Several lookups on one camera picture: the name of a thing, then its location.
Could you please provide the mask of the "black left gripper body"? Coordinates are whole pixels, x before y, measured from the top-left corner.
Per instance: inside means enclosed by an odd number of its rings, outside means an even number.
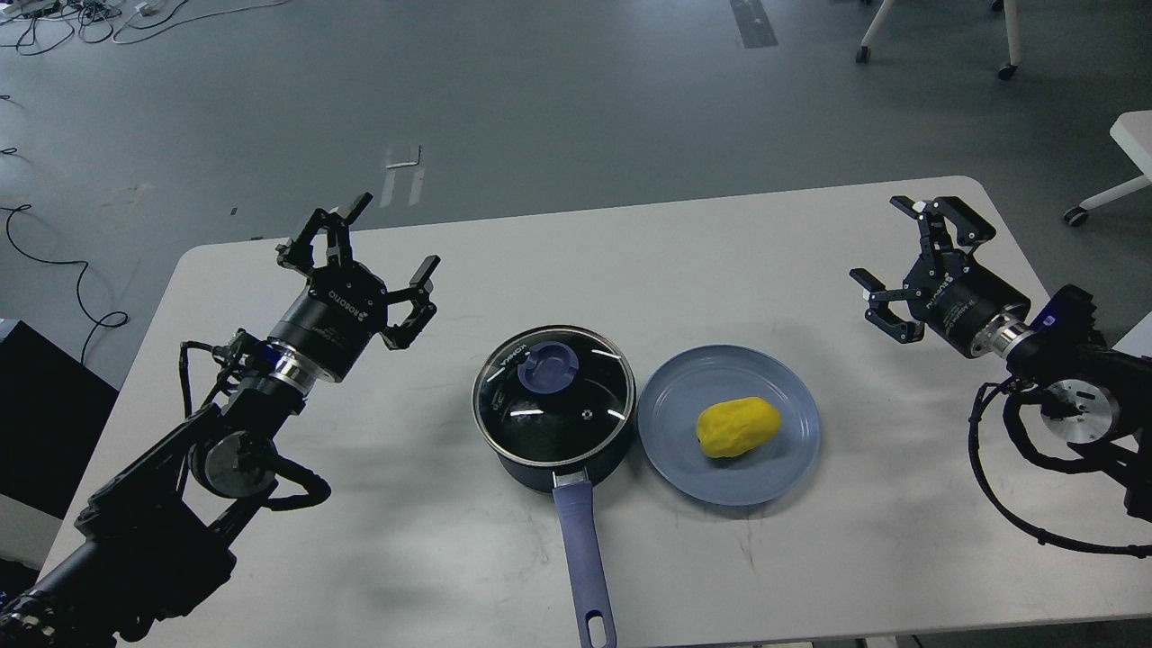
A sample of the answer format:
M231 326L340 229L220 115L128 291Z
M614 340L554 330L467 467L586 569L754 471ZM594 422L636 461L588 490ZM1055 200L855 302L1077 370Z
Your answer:
M382 279L358 262L317 269L272 327L270 340L317 366L321 379L341 383L370 337L382 332L386 294Z

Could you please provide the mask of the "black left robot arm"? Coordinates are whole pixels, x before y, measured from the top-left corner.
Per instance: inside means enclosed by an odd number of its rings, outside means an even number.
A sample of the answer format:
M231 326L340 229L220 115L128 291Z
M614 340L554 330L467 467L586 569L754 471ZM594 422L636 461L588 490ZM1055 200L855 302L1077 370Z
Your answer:
M83 543L5 602L3 647L136 643L228 581L232 545L256 513L329 499L328 481L280 455L276 432L304 410L317 382L342 382L372 338L406 349L437 312L429 297L435 255L400 291L354 258L351 225L371 201L363 193L347 208L319 208L300 235L276 246L276 265L305 285L270 336L238 329L223 346L181 345L184 400L190 349L212 356L214 385L89 497L75 521Z

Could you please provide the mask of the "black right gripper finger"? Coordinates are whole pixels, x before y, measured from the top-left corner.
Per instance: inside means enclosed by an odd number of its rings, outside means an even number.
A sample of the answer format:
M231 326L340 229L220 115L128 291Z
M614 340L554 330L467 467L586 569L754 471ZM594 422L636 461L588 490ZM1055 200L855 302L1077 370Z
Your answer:
M917 303L924 297L923 291L914 288L888 291L867 269L851 269L849 276L852 282L859 284L863 296L867 301L867 311L864 315L867 323L876 325L885 336L889 336L900 344L914 344L923 340L924 323L918 319L901 319L890 307L892 303L897 302Z
M897 195L889 202L917 223L918 262L929 271L967 271L975 253L996 235L995 226L957 196L915 201Z

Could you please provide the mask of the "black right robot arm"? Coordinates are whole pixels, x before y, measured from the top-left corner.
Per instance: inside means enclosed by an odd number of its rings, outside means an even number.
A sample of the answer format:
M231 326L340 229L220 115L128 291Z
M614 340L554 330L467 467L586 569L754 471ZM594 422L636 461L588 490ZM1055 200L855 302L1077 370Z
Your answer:
M890 203L916 223L914 266L896 288L865 269L849 276L867 300L865 319L896 342L918 342L929 329L965 357L1005 361L1008 376L983 384L968 414L968 464L983 495L1040 545L1147 558L1147 543L1090 543L1016 517L985 474L979 428L1003 397L1005 431L1021 458L1058 474L1111 477L1123 488L1128 517L1149 521L1149 357L1108 347L1096 327L1094 299L1074 284L1028 319L1023 292L976 259L995 226L961 198L897 195Z

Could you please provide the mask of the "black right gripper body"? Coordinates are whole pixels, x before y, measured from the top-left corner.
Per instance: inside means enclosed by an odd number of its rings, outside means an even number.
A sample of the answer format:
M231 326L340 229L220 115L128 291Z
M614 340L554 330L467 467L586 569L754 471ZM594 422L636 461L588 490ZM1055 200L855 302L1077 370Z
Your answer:
M909 312L965 357L986 353L987 333L1005 312L1023 321L1031 300L967 255L914 262L909 272Z

